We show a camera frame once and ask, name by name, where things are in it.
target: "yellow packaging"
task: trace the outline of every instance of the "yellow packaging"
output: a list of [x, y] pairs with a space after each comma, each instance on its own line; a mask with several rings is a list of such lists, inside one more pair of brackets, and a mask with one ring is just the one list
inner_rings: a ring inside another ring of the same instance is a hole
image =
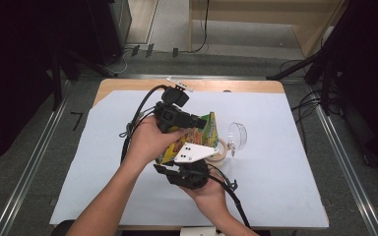
[[182, 138], [171, 144], [167, 150], [156, 159], [157, 164], [166, 164], [179, 153], [183, 145], [188, 142], [195, 145], [216, 148], [218, 146], [219, 137], [217, 132], [217, 121], [214, 112], [202, 116], [201, 119], [207, 121], [204, 129], [193, 128]]

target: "person's left hand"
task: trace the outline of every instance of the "person's left hand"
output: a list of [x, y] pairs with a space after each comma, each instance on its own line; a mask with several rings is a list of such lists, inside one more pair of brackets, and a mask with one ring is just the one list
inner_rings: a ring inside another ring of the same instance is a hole
[[133, 162], [142, 167], [159, 157], [165, 149], [186, 133], [185, 129], [163, 134], [157, 125], [155, 116], [145, 118], [131, 139], [126, 158], [133, 158]]

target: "hand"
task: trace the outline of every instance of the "hand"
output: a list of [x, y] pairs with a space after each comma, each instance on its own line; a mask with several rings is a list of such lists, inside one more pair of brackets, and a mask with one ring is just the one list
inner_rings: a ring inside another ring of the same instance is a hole
[[159, 157], [167, 147], [186, 133], [185, 129], [163, 134], [157, 125], [155, 116], [149, 116], [141, 121], [134, 131], [125, 160], [133, 158], [134, 163], [142, 167]]
[[[214, 169], [211, 170], [211, 175], [223, 181], [223, 178]], [[209, 179], [204, 187], [196, 190], [180, 188], [195, 201], [201, 213], [212, 223], [215, 223], [220, 217], [229, 215], [225, 191], [216, 181]]]

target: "person's right hand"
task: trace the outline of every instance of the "person's right hand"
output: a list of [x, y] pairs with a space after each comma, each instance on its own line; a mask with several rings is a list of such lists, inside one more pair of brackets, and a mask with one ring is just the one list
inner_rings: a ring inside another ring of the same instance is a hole
[[[214, 169], [211, 170], [211, 175], [223, 181], [223, 178]], [[212, 223], [220, 217], [229, 215], [225, 191], [216, 181], [209, 179], [204, 187], [196, 190], [180, 188], [193, 199], [201, 213]]]

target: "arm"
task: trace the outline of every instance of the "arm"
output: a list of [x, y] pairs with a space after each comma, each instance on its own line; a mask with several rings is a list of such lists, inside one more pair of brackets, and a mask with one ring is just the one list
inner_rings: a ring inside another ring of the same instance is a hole
[[135, 130], [121, 166], [69, 229], [67, 235], [114, 235], [140, 173], [184, 130], [162, 134], [150, 116]]
[[[222, 180], [214, 170], [211, 170], [211, 174]], [[257, 235], [229, 213], [225, 192], [219, 183], [210, 179], [201, 189], [181, 189], [195, 201], [201, 213], [224, 235]]]

